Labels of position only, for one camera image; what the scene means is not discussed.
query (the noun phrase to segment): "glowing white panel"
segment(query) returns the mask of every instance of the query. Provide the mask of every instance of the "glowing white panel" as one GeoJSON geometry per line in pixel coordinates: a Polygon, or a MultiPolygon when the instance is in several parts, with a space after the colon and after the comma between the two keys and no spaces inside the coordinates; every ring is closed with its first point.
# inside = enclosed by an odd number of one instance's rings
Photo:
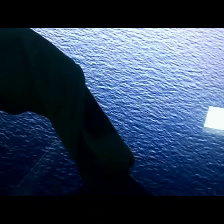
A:
{"type": "Polygon", "coordinates": [[[209,107],[204,127],[224,130],[224,108],[209,107]]]}

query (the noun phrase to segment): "water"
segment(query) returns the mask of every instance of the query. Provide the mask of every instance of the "water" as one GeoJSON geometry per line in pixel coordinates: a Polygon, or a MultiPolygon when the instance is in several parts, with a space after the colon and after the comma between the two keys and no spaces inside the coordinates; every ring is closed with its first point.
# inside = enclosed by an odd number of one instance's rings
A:
{"type": "MultiPolygon", "coordinates": [[[[83,68],[148,190],[224,195],[224,137],[203,128],[209,106],[224,108],[224,29],[34,30],[83,68]]],[[[76,166],[48,120],[2,113],[0,124],[2,194],[78,189],[76,166]]]]}

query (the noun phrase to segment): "dark sleeve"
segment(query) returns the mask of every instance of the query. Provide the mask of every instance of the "dark sleeve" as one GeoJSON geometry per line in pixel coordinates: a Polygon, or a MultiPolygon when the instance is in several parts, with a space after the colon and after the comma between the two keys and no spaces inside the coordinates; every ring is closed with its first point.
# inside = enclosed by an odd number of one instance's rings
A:
{"type": "Polygon", "coordinates": [[[47,117],[80,166],[89,159],[115,173],[133,155],[85,85],[82,69],[31,29],[0,29],[0,110],[47,117]]]}

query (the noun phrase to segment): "dark silhouette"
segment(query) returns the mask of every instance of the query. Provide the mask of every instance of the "dark silhouette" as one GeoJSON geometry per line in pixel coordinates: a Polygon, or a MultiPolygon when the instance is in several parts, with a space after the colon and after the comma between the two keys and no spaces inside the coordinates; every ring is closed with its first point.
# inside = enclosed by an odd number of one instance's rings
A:
{"type": "Polygon", "coordinates": [[[79,65],[31,29],[0,29],[0,49],[0,110],[51,121],[86,183],[80,194],[147,194],[131,178],[134,157],[79,65]]]}

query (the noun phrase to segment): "person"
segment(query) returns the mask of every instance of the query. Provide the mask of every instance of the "person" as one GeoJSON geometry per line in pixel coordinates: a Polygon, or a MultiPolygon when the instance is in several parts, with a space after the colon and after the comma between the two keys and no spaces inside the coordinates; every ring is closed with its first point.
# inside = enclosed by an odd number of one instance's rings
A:
{"type": "Polygon", "coordinates": [[[87,88],[81,67],[32,29],[0,29],[0,102],[6,113],[48,118],[91,192],[118,193],[123,186],[124,193],[136,185],[134,156],[87,88]]]}

